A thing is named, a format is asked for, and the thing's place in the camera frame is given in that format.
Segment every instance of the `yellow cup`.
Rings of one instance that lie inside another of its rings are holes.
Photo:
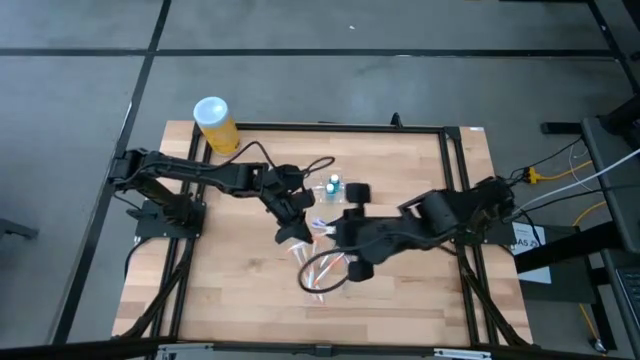
[[[198,101],[193,108],[193,117],[215,153],[231,155],[238,150],[238,129],[224,100],[206,97]]]

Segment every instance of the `blue bottle cap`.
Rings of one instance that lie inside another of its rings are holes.
[[[325,190],[327,190],[327,194],[336,193],[336,187],[333,184],[327,184],[327,186],[325,186]]]

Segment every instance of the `small bottle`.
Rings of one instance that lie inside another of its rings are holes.
[[[193,117],[215,153],[231,155],[238,150],[238,129],[224,100],[206,97],[198,101],[193,108]]]
[[[327,195],[334,195],[338,189],[333,184],[327,184],[324,189],[327,191]]]
[[[338,174],[333,174],[329,177],[329,182],[332,183],[334,186],[339,186],[340,185],[340,176],[338,176]]]

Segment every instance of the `metal bracket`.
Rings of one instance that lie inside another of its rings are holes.
[[[170,224],[162,212],[162,207],[150,200],[142,203],[141,211],[128,210],[127,214],[138,220],[136,236],[142,239],[152,237],[195,239],[202,234],[207,204],[199,201],[192,201],[192,204],[192,220],[189,226]]]
[[[200,127],[198,126],[198,124],[196,124],[193,127],[193,131],[191,132],[191,136],[195,137],[195,136],[200,136],[200,135],[202,135],[202,130],[200,130]]]
[[[163,357],[170,354],[184,353],[186,351],[213,351],[213,343],[185,343],[158,346],[158,353],[162,353]]]
[[[333,346],[331,345],[316,345],[314,356],[317,357],[331,357],[333,356]]]
[[[458,350],[458,349],[433,349],[434,357],[464,360],[491,360],[491,353],[486,351]]]
[[[442,128],[442,130],[444,130],[444,133],[447,134],[449,139],[456,140],[456,141],[462,140],[462,134],[460,134],[460,127],[445,126]]]
[[[403,128],[404,125],[402,125],[402,121],[400,120],[400,114],[393,113],[393,116],[391,116],[391,123],[389,125],[395,127],[396,129]]]

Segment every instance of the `yellow cable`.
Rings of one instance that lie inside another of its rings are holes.
[[[582,165],[580,165],[579,167],[577,167],[576,169],[579,169],[581,166],[586,165],[587,163],[584,163]],[[603,202],[599,202],[593,206],[591,206],[590,208],[586,209],[585,211],[582,212],[582,214],[578,215],[578,217],[576,218],[576,221],[573,222],[572,226],[578,226],[578,224],[580,224],[580,222],[582,221],[582,219],[584,219],[585,216],[587,216],[590,212],[592,212],[593,210],[599,208],[602,205],[605,205],[607,202],[603,201]],[[584,317],[584,320],[587,322],[587,325],[589,326],[589,330],[591,331],[591,336],[593,336],[594,339],[598,339],[598,334],[596,333],[596,329],[593,327],[593,324],[591,323],[591,319],[589,319],[589,315],[587,314],[587,310],[585,310],[584,305],[579,304],[580,305],[580,311],[582,311],[582,316]]]
[[[592,161],[589,160],[589,161],[587,161],[587,162],[585,162],[583,164],[580,164],[580,165],[574,167],[573,171],[578,170],[578,169],[582,169],[583,167],[585,167],[585,166],[587,166],[587,165],[589,165],[591,163],[592,163]],[[569,174],[571,174],[571,170],[567,170],[567,171],[563,172],[562,174],[558,174],[558,175],[554,175],[554,176],[543,176],[543,175],[540,175],[538,177],[538,179],[540,179],[540,180],[556,180],[556,179],[560,179],[563,176],[567,176]]]
[[[603,202],[599,202],[595,205],[593,205],[592,207],[588,208],[587,210],[583,211],[582,214],[580,214],[577,218],[576,221],[573,222],[573,225],[571,226],[578,226],[578,224],[580,224],[580,221],[582,221],[582,219],[587,216],[590,212],[592,212],[593,210],[599,208],[602,205],[606,205],[607,202],[603,201]]]
[[[582,316],[584,316],[584,319],[587,321],[587,325],[589,325],[589,330],[591,330],[591,336],[593,336],[594,339],[597,339],[598,334],[596,334],[596,329],[593,327],[593,324],[589,319],[589,315],[587,315],[587,310],[584,309],[584,305],[582,304],[579,304],[579,305],[580,305],[580,310],[582,310]]]

